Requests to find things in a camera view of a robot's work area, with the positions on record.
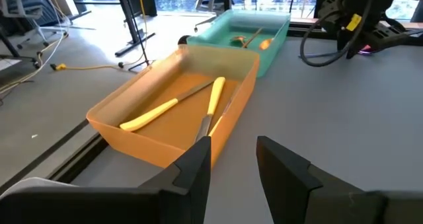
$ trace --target gray table surface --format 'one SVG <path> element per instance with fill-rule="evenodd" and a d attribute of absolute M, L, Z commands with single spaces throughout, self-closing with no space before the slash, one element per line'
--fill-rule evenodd
<path fill-rule="evenodd" d="M 309 52 L 335 42 L 310 40 Z M 271 223 L 256 164 L 267 135 L 364 190 L 423 191 L 423 50 L 401 46 L 324 67 L 305 65 L 288 38 L 256 82 L 211 174 L 205 223 Z M 110 147 L 73 182 L 134 187 L 160 168 Z"/>

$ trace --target teal plastic bin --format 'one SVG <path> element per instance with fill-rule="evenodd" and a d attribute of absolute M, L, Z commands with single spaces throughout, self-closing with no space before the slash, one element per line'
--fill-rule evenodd
<path fill-rule="evenodd" d="M 262 28 L 261 33 L 246 49 L 260 54 L 257 77 L 261 77 L 266 74 L 285 42 L 289 20 L 290 15 L 286 13 L 228 10 L 217 17 L 205 32 L 198 36 L 190 36 L 187 43 L 240 48 L 242 45 L 231 42 L 233 37 L 245 36 L 247 41 L 259 28 Z M 273 41 L 267 50 L 259 50 L 260 43 L 269 38 L 273 38 Z"/>

